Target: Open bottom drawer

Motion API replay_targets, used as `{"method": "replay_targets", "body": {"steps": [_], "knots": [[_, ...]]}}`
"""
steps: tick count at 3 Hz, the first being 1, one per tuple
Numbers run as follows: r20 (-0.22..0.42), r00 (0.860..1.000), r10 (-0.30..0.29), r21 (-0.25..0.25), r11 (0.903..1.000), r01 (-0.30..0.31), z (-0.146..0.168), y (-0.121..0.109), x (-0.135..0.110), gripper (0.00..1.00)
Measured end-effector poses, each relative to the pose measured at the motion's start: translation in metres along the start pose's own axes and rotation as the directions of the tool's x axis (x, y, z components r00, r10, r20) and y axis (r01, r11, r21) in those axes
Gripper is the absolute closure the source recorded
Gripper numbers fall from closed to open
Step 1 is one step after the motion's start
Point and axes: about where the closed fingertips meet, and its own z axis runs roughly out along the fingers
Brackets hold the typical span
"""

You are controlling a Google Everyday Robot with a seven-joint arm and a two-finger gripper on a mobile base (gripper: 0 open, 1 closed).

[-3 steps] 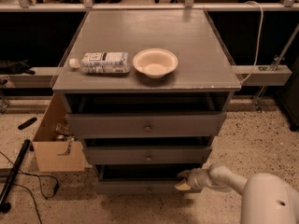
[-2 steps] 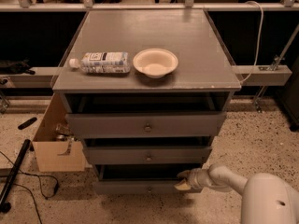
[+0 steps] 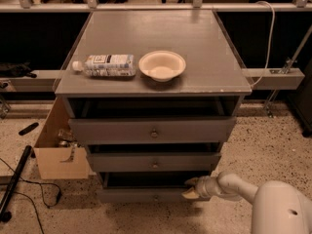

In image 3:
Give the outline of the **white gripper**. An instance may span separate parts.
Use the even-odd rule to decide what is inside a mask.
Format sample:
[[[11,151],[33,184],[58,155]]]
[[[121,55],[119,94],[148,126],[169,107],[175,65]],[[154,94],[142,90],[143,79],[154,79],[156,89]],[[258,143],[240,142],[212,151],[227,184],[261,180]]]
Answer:
[[[201,176],[192,177],[188,179],[185,185],[194,186],[181,193],[181,195],[188,200],[201,198],[211,198],[217,193],[217,182],[215,177]]]

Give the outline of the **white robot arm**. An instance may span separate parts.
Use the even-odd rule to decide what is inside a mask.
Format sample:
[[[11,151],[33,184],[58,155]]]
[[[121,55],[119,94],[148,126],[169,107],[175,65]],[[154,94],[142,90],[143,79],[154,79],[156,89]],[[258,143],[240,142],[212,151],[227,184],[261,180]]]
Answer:
[[[185,184],[190,186],[182,192],[185,199],[245,199],[253,206],[252,234],[312,234],[312,201],[288,183],[270,180],[255,186],[222,172],[193,177]]]

